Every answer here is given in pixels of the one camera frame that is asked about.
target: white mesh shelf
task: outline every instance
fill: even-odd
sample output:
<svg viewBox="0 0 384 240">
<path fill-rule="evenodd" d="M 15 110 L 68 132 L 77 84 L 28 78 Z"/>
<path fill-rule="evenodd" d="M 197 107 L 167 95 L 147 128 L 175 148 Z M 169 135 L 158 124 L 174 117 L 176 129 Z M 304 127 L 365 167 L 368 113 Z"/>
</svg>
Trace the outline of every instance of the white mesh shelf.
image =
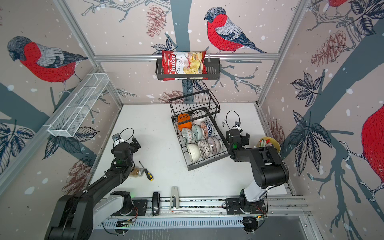
<svg viewBox="0 0 384 240">
<path fill-rule="evenodd" d="M 73 93 L 75 97 L 49 127 L 48 132 L 55 137 L 74 136 L 109 82 L 105 73 L 93 73 L 88 76 L 84 86 L 77 93 Z"/>
</svg>

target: yellow and black screwdriver handle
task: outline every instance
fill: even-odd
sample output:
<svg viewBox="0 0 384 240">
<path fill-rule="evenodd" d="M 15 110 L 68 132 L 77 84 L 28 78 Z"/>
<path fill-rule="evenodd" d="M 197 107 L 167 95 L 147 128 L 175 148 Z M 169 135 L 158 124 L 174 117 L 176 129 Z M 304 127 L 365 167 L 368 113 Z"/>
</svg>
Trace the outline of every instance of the yellow and black screwdriver handle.
<svg viewBox="0 0 384 240">
<path fill-rule="evenodd" d="M 144 172 L 145 172 L 145 175 L 147 176 L 148 180 L 152 181 L 153 180 L 153 176 L 150 172 L 148 172 L 148 170 L 146 168 L 144 168 Z"/>
</svg>

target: chip bag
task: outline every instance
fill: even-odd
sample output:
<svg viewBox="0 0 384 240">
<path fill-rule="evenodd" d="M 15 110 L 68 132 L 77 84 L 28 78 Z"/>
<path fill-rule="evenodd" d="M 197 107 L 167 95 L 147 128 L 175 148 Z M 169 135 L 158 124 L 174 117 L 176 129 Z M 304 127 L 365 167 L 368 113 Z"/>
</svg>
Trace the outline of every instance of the chip bag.
<svg viewBox="0 0 384 240">
<path fill-rule="evenodd" d="M 207 73 L 204 65 L 205 52 L 163 51 L 163 74 L 198 74 Z M 182 80 L 186 78 L 164 78 L 168 80 Z"/>
</svg>

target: yellow bucket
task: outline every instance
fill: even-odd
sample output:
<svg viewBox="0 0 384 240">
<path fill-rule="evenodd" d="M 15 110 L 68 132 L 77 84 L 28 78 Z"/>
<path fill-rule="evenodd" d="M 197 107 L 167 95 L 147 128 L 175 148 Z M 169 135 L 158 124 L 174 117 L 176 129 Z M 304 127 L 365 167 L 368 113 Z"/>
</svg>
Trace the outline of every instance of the yellow bucket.
<svg viewBox="0 0 384 240">
<path fill-rule="evenodd" d="M 276 148 L 277 153 L 279 153 L 280 150 L 281 150 L 280 144 L 278 143 L 278 141 L 276 141 L 276 139 L 271 138 L 271 137 L 262 137 L 262 138 L 259 140 L 258 147 L 260 147 L 260 141 L 262 141 L 262 140 L 267 141 L 268 139 L 271 140 L 270 143 L 272 143 L 272 145 Z"/>
</svg>

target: white table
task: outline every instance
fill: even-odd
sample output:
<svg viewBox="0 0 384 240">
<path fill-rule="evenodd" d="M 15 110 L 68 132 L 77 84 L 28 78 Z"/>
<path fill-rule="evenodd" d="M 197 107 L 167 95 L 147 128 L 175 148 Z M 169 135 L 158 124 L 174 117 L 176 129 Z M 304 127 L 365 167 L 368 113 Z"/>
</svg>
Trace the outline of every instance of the white table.
<svg viewBox="0 0 384 240">
<path fill-rule="evenodd" d="M 250 134 L 249 147 L 256 146 L 264 136 L 262 125 L 253 103 L 221 103 L 221 112 L 216 116 L 219 129 L 225 136 L 228 127 L 222 126 L 229 110 L 235 110 L 241 121 L 244 133 Z M 128 177 L 113 191 L 129 191 L 132 197 L 152 197 L 158 191 L 161 197 L 170 197 L 172 186 L 178 187 L 180 197 L 234 196 L 239 195 L 252 181 L 250 163 L 234 162 L 230 157 L 223 158 L 195 170 L 188 171 L 171 121 L 168 104 L 124 105 L 112 135 L 127 127 L 135 130 L 134 136 L 141 148 L 133 154 L 134 162 L 139 161 L 152 173 L 154 180 L 145 176 Z M 238 121 L 235 113 L 228 114 L 228 124 Z M 125 130 L 122 138 L 131 136 L 131 130 Z M 111 149 L 113 140 L 108 140 L 91 182 L 104 175 L 113 160 Z M 273 188 L 270 195 L 287 194 L 284 185 Z"/>
</svg>

